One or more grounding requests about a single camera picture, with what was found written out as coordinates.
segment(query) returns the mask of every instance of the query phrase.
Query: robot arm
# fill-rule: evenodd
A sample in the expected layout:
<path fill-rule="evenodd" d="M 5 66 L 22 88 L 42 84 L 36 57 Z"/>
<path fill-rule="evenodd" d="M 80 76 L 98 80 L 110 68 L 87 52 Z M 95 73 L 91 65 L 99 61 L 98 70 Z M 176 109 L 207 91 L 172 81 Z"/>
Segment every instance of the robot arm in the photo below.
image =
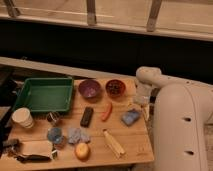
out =
<path fill-rule="evenodd" d="M 136 77 L 147 91 L 138 89 L 141 99 L 161 88 L 154 107 L 155 171 L 208 171 L 203 125 L 213 114 L 213 86 L 162 75 L 158 68 L 141 67 Z"/>

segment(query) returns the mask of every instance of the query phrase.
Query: green tray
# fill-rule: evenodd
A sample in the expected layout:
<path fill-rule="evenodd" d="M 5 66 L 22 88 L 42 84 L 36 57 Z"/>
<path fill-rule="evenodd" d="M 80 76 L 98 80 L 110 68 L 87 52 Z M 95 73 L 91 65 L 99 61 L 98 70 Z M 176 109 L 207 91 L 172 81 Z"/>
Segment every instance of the green tray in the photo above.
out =
<path fill-rule="evenodd" d="M 28 78 L 12 110 L 27 107 L 32 113 L 67 113 L 73 86 L 72 78 Z"/>

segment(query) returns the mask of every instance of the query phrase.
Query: cup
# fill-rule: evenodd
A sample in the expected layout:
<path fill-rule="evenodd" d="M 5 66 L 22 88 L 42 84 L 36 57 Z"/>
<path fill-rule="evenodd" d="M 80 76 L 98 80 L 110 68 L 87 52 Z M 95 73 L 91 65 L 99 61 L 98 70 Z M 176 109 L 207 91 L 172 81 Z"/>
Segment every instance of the cup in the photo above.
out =
<path fill-rule="evenodd" d="M 28 108 L 19 108 L 12 114 L 12 120 L 24 128 L 32 128 L 34 121 Z"/>
<path fill-rule="evenodd" d="M 65 137 L 62 135 L 61 128 L 53 127 L 47 132 L 47 139 L 53 143 L 54 147 L 60 149 L 65 144 Z"/>
<path fill-rule="evenodd" d="M 60 121 L 60 114 L 58 112 L 49 112 L 46 119 L 52 126 L 55 126 Z"/>

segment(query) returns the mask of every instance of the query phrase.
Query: dark wall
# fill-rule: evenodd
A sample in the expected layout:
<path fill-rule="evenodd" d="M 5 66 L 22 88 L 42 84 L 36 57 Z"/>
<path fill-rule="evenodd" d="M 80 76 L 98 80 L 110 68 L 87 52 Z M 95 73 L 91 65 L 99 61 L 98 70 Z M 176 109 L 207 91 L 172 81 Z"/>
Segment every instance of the dark wall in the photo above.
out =
<path fill-rule="evenodd" d="M 213 42 L 0 20 L 0 56 L 130 75 L 156 66 L 213 83 Z"/>

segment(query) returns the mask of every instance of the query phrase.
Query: blue sponge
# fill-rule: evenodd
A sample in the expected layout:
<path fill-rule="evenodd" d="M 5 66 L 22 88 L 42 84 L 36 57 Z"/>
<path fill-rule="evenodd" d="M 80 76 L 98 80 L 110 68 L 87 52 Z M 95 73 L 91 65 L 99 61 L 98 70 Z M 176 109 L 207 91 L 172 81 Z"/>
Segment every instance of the blue sponge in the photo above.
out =
<path fill-rule="evenodd" d="M 140 118 L 140 113 L 135 110 L 129 110 L 125 112 L 121 118 L 121 120 L 127 125 L 130 126 L 132 125 L 135 121 L 137 121 Z"/>

